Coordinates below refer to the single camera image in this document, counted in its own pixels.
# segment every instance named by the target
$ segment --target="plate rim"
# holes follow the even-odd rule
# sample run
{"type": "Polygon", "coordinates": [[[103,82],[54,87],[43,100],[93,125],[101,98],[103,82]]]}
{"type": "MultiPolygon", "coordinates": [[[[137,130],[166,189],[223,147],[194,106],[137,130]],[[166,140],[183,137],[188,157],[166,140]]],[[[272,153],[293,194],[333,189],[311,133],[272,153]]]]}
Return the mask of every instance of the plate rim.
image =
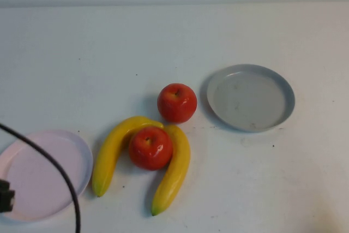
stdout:
{"type": "MultiPolygon", "coordinates": [[[[81,141],[81,145],[82,145],[81,148],[84,148],[84,151],[86,154],[84,156],[88,157],[88,159],[87,159],[88,165],[86,165],[87,168],[86,168],[86,172],[85,172],[85,177],[84,177],[83,181],[81,182],[81,184],[79,185],[79,191],[76,192],[77,196],[80,197],[82,195],[82,193],[85,191],[86,187],[88,186],[89,181],[91,180],[91,175],[92,175],[92,170],[93,170],[93,155],[92,155],[91,149],[89,148],[88,144],[85,142],[85,140],[82,137],[80,137],[79,135],[77,135],[71,131],[64,130],[64,129],[40,130],[38,132],[30,133],[30,134],[26,135],[26,137],[31,139],[32,137],[35,136],[37,138],[38,136],[41,136],[41,135],[47,134],[47,133],[55,133],[55,134],[59,134],[59,136],[62,136],[62,133],[66,133],[67,135],[73,136],[81,141]]],[[[0,178],[6,179],[7,172],[9,170],[9,168],[11,167],[11,162],[17,156],[17,154],[26,147],[27,147],[27,145],[25,145],[24,142],[22,142],[19,139],[16,139],[11,145],[9,145],[0,154],[0,178]]],[[[72,205],[72,203],[73,203],[73,200],[70,199],[68,204],[66,206],[64,206],[63,208],[57,210],[57,212],[55,212],[53,214],[46,215],[46,216],[42,216],[42,217],[37,218],[37,219],[30,219],[30,218],[25,219],[24,216],[19,217],[15,213],[12,213],[12,212],[4,213],[3,217],[6,219],[9,219],[9,220],[12,220],[14,222],[39,222],[39,221],[49,219],[53,216],[56,216],[56,215],[62,213],[68,207],[70,207],[72,205]]]]}
{"type": "Polygon", "coordinates": [[[239,130],[239,131],[243,131],[243,132],[250,132],[250,133],[258,133],[258,132],[267,131],[267,130],[273,129],[273,128],[283,124],[285,121],[287,121],[291,117],[291,115],[294,112],[294,108],[296,107],[296,96],[295,96],[294,90],[293,90],[292,86],[290,85],[290,83],[283,76],[281,76],[279,73],[273,71],[272,69],[269,69],[269,68],[261,66],[261,65],[256,65],[256,64],[236,64],[236,65],[230,65],[228,67],[225,67],[225,68],[222,68],[222,69],[216,71],[215,73],[213,73],[211,75],[210,79],[208,80],[208,85],[207,85],[207,89],[206,89],[206,97],[207,97],[207,101],[208,101],[208,104],[209,104],[210,108],[212,109],[212,111],[214,112],[214,114],[216,115],[216,117],[218,119],[220,119],[225,124],[227,124],[229,127],[233,128],[235,130],[239,130]],[[235,126],[235,125],[229,123],[228,121],[226,121],[224,118],[222,118],[216,112],[216,110],[215,110],[215,108],[213,106],[214,103],[212,101],[214,96],[210,95],[210,94],[214,93],[213,89],[214,89],[214,83],[216,82],[215,80],[218,79],[220,77],[220,74],[222,74],[225,71],[232,71],[232,69],[244,68],[244,67],[250,67],[250,68],[253,67],[253,68],[258,68],[258,69],[270,72],[272,75],[274,75],[274,76],[278,77],[279,79],[281,79],[287,85],[289,90],[291,91],[291,95],[292,95],[293,101],[292,101],[292,106],[291,106],[290,113],[280,123],[278,123],[276,125],[273,125],[271,127],[267,127],[267,128],[246,129],[246,128],[241,128],[241,127],[238,127],[238,126],[235,126]]]}

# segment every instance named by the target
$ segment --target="toy banana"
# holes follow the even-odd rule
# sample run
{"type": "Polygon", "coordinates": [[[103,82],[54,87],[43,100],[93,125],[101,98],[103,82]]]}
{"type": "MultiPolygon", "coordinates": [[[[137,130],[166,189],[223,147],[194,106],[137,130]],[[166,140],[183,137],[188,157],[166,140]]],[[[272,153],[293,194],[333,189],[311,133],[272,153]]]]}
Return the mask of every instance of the toy banana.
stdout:
{"type": "Polygon", "coordinates": [[[113,178],[116,162],[131,137],[140,129],[149,126],[164,127],[160,122],[136,116],[127,118],[109,133],[98,153],[93,169],[92,189],[96,196],[103,196],[107,191],[113,178]]]}
{"type": "Polygon", "coordinates": [[[177,126],[166,126],[173,143],[173,156],[152,203],[152,215],[165,211],[176,197],[190,162],[190,146],[184,132],[177,126]]]}

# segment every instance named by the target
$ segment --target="black cable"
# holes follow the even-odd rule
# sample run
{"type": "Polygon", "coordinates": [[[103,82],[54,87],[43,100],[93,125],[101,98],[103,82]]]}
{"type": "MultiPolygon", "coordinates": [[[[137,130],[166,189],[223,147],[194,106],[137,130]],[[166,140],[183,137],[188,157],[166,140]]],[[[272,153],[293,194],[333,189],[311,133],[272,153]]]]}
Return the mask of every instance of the black cable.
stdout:
{"type": "Polygon", "coordinates": [[[23,142],[25,142],[26,144],[28,144],[29,146],[31,146],[33,149],[35,149],[36,151],[38,151],[41,155],[43,155],[48,161],[50,161],[52,163],[52,165],[54,165],[56,167],[56,169],[59,171],[59,173],[61,173],[62,177],[64,178],[65,182],[68,185],[69,191],[71,193],[71,198],[73,199],[73,203],[74,203],[74,208],[75,208],[75,217],[76,217],[76,228],[75,228],[75,232],[76,233],[80,233],[81,231],[81,215],[80,215],[80,208],[79,208],[79,202],[77,200],[77,195],[75,193],[75,189],[73,184],[71,183],[67,173],[64,171],[64,169],[62,168],[62,166],[50,155],[48,154],[45,150],[43,150],[41,147],[39,147],[37,144],[35,144],[33,141],[31,141],[30,139],[26,138],[25,136],[19,134],[18,132],[14,131],[13,129],[3,125],[2,123],[0,123],[0,129],[2,129],[3,131],[11,134],[12,136],[15,136],[16,138],[22,140],[23,142]]]}

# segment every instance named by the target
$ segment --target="red apple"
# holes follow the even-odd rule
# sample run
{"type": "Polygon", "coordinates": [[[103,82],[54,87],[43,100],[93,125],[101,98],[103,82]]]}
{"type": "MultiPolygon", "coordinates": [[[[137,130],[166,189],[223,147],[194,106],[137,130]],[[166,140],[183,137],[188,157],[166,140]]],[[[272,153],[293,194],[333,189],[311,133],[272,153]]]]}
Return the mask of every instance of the red apple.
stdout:
{"type": "Polygon", "coordinates": [[[140,168],[163,168],[172,157],[172,141],[161,128],[147,127],[137,132],[130,141],[129,155],[140,168]]]}
{"type": "Polygon", "coordinates": [[[158,109],[164,119],[182,123],[194,114],[197,99],[194,91],[184,84],[169,84],[158,96],[158,109]]]}

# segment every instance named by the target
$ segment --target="plate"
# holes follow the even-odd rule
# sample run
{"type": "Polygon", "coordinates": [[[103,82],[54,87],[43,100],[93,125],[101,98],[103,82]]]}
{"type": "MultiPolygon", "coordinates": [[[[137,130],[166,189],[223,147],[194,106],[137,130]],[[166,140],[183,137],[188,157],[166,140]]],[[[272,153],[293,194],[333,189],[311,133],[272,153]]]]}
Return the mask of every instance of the plate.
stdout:
{"type": "Polygon", "coordinates": [[[251,64],[233,65],[214,74],[207,99],[221,120],[246,132],[276,127],[288,119],[295,105],[292,87],[282,76],[251,64]]]}
{"type": "MultiPolygon", "coordinates": [[[[52,155],[68,174],[77,195],[86,188],[93,158],[78,135],[48,130],[28,136],[52,155]]],[[[66,209],[73,201],[63,177],[41,154],[17,140],[0,155],[0,178],[16,193],[13,211],[4,216],[23,222],[39,221],[66,209]]]]}

